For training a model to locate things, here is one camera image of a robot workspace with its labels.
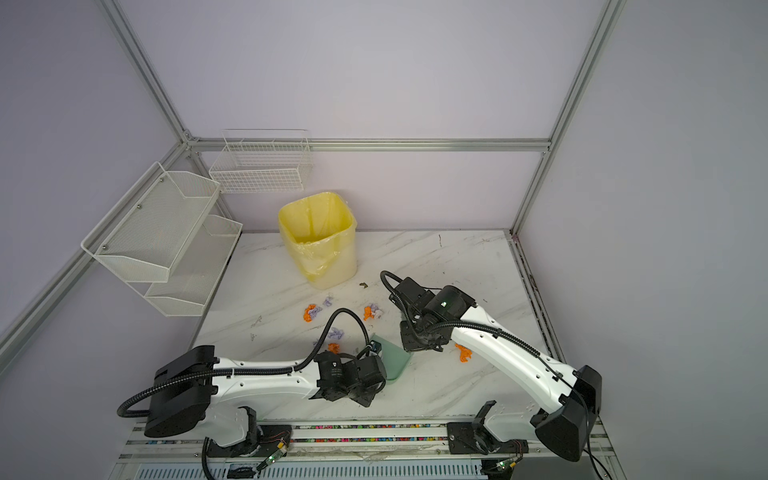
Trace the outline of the green plastic dustpan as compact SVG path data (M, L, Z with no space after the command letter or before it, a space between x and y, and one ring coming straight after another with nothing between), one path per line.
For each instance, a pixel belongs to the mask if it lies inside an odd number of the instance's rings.
M381 346L379 356L386 371L387 382L397 381L408 367L412 353L376 334L371 337L371 341Z

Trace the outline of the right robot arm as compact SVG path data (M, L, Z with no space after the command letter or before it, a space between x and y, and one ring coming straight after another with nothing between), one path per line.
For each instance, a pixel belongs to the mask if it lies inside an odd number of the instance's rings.
M572 367L514 335L453 285L438 292L390 271L380 272L390 301L401 312L406 351L441 352L450 342L479 354L539 405L531 419L536 438L558 457L577 462L602 406L602 376L589 365Z

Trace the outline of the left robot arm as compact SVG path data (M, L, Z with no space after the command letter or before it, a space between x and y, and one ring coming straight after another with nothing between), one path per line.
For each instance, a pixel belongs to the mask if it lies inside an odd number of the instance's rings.
M145 419L148 438L202 436L201 468L212 478L210 457L260 456L263 471L287 453L292 427L269 434L258 424L260 401L349 399L369 407L387 384L383 344L363 336L357 354L325 350L316 342L302 360L280 365L219 357L197 346L158 369L151 387L117 408L121 418Z

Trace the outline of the orange purple scrap right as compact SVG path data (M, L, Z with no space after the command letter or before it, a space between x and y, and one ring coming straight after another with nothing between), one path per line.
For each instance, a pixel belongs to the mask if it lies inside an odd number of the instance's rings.
M471 349L460 344L456 344L455 347L459 352L459 360L461 363L467 363L471 360L473 355L473 352Z

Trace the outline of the orange purple scrap centre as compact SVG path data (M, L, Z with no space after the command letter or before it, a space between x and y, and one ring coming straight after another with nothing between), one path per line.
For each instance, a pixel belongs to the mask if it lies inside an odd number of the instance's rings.
M363 309L363 320L364 321L371 321L374 319L379 319L383 316L384 311L380 308L378 304L371 303L364 307Z

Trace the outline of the orange purple scrap near bin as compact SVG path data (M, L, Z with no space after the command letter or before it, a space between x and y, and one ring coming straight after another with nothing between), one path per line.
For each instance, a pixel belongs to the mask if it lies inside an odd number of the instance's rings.
M318 302L309 303L303 311L302 319L305 323L311 323L318 317L329 314L334 305L334 297L325 296Z

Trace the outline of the yellow lined trash bin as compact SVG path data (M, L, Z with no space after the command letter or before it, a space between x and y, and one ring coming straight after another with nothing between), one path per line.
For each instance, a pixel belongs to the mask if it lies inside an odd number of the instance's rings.
M357 272L357 221L345 200L322 192L283 206L278 226L288 254L314 288L327 290Z

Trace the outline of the white mesh two-tier shelf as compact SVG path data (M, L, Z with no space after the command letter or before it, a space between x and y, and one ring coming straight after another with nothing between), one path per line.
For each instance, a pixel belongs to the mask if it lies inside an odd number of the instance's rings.
M166 317L205 314L242 233L215 213L220 184L152 165L81 242Z

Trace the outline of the aluminium table edge rail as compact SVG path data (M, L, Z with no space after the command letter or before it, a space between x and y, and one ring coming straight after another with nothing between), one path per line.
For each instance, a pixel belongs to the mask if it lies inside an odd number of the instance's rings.
M555 359L566 361L561 344L547 312L541 291L525 255L522 242L519 239L519 236L514 234L512 230L506 231L505 234L529 303L533 310L534 317L537 321L539 331L543 337L546 351Z

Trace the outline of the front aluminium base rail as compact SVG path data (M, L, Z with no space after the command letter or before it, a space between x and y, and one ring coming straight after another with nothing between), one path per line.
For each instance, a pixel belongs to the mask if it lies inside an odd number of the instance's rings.
M481 479L498 463L512 463L512 476L551 460L570 462L540 441L522 414L498 414L486 425L517 440L509 453L453 454L458 445L448 418L361 421L301 421L292 426L286 453L264 470L259 457L205 459L200 438L149 440L135 426L114 465L112 479Z

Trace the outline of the aluminium frame back beam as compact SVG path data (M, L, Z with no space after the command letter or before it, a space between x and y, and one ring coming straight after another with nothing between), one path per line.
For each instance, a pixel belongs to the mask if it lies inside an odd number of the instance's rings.
M224 140L198 138L187 143L194 151L219 151L227 146L306 147L313 152L539 152L550 149L548 139L464 138L464 139L332 139L332 138L245 138Z

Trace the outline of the aluminium frame corner post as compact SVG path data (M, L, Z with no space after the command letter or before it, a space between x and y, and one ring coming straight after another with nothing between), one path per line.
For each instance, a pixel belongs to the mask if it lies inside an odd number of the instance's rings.
M602 51L610 39L625 4L626 2L623 0L609 0L603 4L594 32L590 37L583 58L555 121L549 139L549 146L541 154L537 168L511 226L510 235L512 239L517 240L520 237L525 222L532 210L533 203L545 182L546 175L561 147L567 130L572 123L597 67Z

